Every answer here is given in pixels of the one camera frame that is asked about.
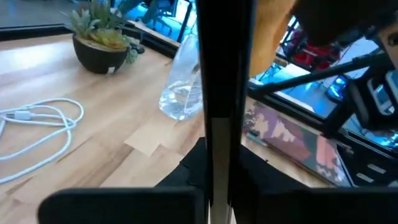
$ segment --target colorful image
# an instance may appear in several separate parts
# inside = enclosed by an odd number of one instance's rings
[[[326,181],[339,187],[350,187],[336,143],[290,121],[276,110],[257,101],[246,107],[244,131]]]

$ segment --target black plant pot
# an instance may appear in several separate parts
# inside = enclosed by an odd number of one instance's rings
[[[73,46],[80,63],[89,71],[99,74],[116,72],[127,57],[126,50],[106,50],[90,45],[73,35]]]

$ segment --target usb cable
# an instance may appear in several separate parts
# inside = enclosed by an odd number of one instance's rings
[[[53,103],[56,101],[65,101],[65,102],[69,102],[69,103],[76,105],[80,109],[79,116],[76,119],[67,118],[64,115],[64,113],[61,110],[59,110],[58,108],[56,108],[54,106],[46,105],[47,103]],[[37,108],[45,108],[45,109],[53,110],[57,114],[35,114],[35,113],[31,112],[32,110],[37,109]],[[75,100],[68,99],[68,98],[54,98],[54,99],[49,99],[49,100],[42,100],[42,101],[32,103],[29,105],[21,106],[20,108],[0,110],[0,120],[1,120],[0,121],[0,139],[1,139],[2,132],[3,132],[4,128],[6,127],[7,123],[60,127],[60,129],[54,131],[53,133],[49,134],[48,136],[46,136],[44,138],[38,140],[37,142],[31,144],[30,146],[27,146],[27,147],[21,149],[18,152],[12,153],[7,156],[0,156],[0,162],[7,161],[9,159],[13,159],[17,156],[20,156],[26,152],[29,152],[33,148],[43,144],[45,141],[52,139],[55,136],[58,136],[61,133],[64,133],[64,132],[67,133],[67,141],[66,141],[65,145],[61,148],[61,150],[59,150],[58,152],[51,155],[50,157],[44,159],[41,162],[36,163],[35,165],[33,165],[25,170],[22,170],[16,174],[8,176],[8,177],[1,178],[0,184],[18,179],[18,178],[22,177],[23,175],[26,175],[42,166],[48,164],[49,162],[52,162],[58,156],[61,156],[68,149],[68,147],[72,141],[71,130],[76,127],[77,123],[83,118],[83,115],[84,115],[83,106],[79,102],[77,102]],[[56,123],[56,122],[40,121],[40,119],[45,119],[45,118],[59,119],[60,122]]]

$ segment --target wooden table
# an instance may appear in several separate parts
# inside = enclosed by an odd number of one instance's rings
[[[0,185],[0,223],[35,223],[38,204],[59,189],[153,186],[204,136],[202,114],[176,122],[158,109],[172,59],[151,49],[114,76],[87,72],[75,56],[71,35],[1,42],[0,59],[0,108],[56,97],[73,98],[85,107],[67,153]],[[78,113],[70,105],[57,106],[68,116]],[[1,138],[0,154],[16,152],[52,131],[10,124]],[[47,158],[65,139],[66,134],[61,135],[21,157],[0,162],[0,177]],[[243,144],[304,184],[326,186],[278,153],[245,137]]]

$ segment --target plastic water bottle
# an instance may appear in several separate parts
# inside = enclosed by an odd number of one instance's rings
[[[173,119],[185,120],[203,108],[198,37],[189,34],[174,57],[159,100],[159,108]]]

